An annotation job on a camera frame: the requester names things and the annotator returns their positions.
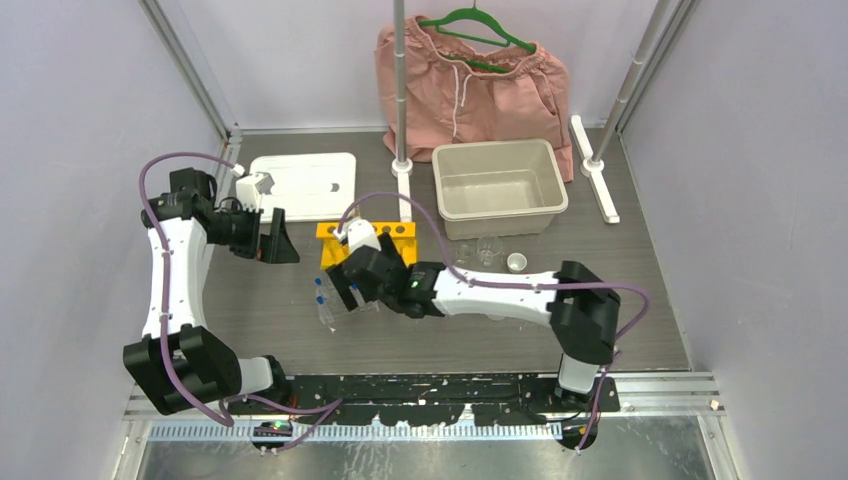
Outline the blue capped tube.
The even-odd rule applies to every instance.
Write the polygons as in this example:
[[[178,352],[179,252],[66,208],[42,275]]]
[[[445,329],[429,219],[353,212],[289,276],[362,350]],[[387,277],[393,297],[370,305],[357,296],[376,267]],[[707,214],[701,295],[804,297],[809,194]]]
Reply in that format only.
[[[356,285],[351,286],[351,292],[357,302],[357,309],[362,311],[367,306],[367,302],[364,300],[364,297],[361,294],[361,291],[358,289]]]
[[[323,295],[316,296],[316,305],[319,320],[328,328],[333,329],[334,316]]]
[[[316,288],[316,301],[319,304],[326,304],[328,301],[328,292],[323,280],[321,278],[316,278],[314,283]]]

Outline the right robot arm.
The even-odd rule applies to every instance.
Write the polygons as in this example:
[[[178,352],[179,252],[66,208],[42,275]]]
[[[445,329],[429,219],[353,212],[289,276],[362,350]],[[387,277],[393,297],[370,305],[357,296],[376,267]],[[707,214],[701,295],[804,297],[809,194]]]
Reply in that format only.
[[[413,319],[480,314],[549,328],[562,351],[553,393],[567,410],[592,400],[597,374],[614,357],[621,298],[579,262],[501,274],[443,262],[406,264],[395,253],[364,247],[326,275],[347,310],[379,302]]]

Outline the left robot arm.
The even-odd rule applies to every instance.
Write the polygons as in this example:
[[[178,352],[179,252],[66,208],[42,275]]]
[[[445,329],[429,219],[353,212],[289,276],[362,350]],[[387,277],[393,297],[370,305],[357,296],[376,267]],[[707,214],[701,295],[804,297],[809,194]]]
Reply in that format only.
[[[292,397],[280,363],[271,355],[238,358],[209,330],[202,294],[206,255],[216,245],[247,260],[298,263],[286,213],[273,209],[264,234],[263,212],[248,201],[217,207],[212,175],[184,168],[169,181],[169,191],[141,213],[153,256],[150,310],[141,340],[124,347],[123,364],[162,415],[234,397],[242,402],[235,414],[280,412]]]

